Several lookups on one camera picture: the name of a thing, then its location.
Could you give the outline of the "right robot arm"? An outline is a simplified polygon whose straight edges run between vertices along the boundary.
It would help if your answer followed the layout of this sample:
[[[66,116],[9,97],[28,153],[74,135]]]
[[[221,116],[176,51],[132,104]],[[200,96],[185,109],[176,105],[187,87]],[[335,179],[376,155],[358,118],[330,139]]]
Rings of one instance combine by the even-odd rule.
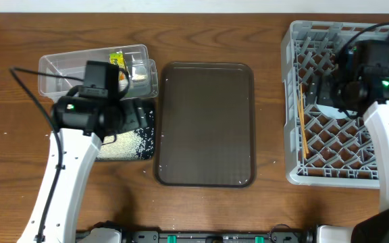
[[[352,227],[321,225],[313,241],[389,243],[389,77],[326,80],[334,106],[361,115],[371,136],[380,181],[380,211]]]

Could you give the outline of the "brown serving tray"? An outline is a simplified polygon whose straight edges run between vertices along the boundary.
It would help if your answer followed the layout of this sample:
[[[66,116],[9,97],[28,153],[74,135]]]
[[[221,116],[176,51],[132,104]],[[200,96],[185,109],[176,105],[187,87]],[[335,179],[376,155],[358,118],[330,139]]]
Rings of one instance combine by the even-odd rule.
[[[154,174],[164,186],[246,188],[256,177],[254,75],[243,63],[162,72]]]

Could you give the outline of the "green yellow snack wrapper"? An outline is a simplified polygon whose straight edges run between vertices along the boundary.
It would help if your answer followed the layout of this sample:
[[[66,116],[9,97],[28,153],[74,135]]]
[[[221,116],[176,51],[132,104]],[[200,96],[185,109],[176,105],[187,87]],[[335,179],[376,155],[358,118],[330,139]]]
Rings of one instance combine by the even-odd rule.
[[[119,69],[120,69],[119,81],[125,80],[126,75],[124,72],[126,71],[126,62],[125,62],[123,53],[121,51],[111,53],[109,55],[109,62],[111,64],[117,65],[119,67]]]

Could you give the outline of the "wooden chopstick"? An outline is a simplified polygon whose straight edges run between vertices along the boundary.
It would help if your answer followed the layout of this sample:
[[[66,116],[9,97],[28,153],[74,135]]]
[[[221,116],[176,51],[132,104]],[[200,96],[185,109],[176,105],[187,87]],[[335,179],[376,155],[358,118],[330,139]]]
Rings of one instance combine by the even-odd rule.
[[[298,104],[298,110],[299,110],[299,119],[300,119],[300,125],[301,125],[301,137],[302,137],[302,154],[303,158],[307,158],[308,153],[308,146],[307,146],[307,138],[305,134],[305,115],[304,115],[304,107],[303,107],[303,89],[302,85],[299,85],[299,104]]]
[[[303,104],[303,85],[299,85],[299,116],[300,116],[300,124],[301,124],[301,132],[302,132],[302,143],[303,143],[303,158],[306,159],[309,154],[309,147],[307,144],[307,136],[305,132],[305,112],[304,112],[304,104]]]

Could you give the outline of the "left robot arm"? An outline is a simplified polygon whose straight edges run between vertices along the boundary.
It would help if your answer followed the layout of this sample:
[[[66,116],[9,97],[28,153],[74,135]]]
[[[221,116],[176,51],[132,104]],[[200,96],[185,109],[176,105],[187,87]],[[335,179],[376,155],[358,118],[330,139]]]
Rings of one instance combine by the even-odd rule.
[[[92,166],[107,136],[145,128],[153,102],[62,96],[51,116],[49,158],[20,242],[75,242],[78,216]]]

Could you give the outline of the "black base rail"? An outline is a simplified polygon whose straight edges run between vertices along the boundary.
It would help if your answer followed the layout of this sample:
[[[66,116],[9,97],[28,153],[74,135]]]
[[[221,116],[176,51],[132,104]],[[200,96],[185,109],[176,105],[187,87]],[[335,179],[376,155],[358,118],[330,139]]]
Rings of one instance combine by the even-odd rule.
[[[314,229],[299,230],[278,224],[266,232],[163,231],[158,227],[134,231],[112,221],[99,222],[88,231],[77,232],[76,242],[119,243],[316,243]]]

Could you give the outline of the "clear plastic waste bin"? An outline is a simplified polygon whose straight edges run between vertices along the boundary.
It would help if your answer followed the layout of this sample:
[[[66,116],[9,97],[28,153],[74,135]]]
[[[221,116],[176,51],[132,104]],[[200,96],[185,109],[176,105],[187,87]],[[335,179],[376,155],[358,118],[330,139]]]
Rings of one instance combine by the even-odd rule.
[[[84,77],[87,61],[109,63],[116,55],[124,58],[130,75],[130,82],[120,81],[121,89],[130,87],[125,97],[155,98],[159,92],[157,68],[155,61],[149,57],[147,47],[142,44],[44,55],[39,59],[39,72],[59,77],[39,76],[38,92],[43,97],[57,101],[73,86],[81,84],[79,79]]]

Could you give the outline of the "light blue bowl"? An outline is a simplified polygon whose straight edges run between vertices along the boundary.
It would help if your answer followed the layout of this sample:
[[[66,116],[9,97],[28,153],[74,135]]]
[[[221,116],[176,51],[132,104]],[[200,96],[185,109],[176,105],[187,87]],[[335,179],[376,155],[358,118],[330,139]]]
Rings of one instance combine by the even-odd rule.
[[[321,112],[321,114],[325,117],[331,118],[331,119],[356,119],[358,118],[356,111],[349,111],[349,110],[342,110],[339,108],[326,106],[326,105],[319,105],[314,104],[315,108]]]

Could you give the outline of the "grey dishwasher rack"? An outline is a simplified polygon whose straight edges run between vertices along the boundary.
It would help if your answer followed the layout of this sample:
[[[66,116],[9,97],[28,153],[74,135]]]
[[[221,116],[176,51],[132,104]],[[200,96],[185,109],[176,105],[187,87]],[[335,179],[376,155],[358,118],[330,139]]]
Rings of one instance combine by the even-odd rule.
[[[344,188],[380,187],[375,152],[363,117],[331,119],[314,106],[319,78],[332,74],[353,81],[339,66],[340,55],[357,41],[389,39],[389,22],[295,21],[281,43],[286,99],[284,148],[286,177],[296,185]],[[305,132],[309,154],[303,158],[299,85],[303,85]]]

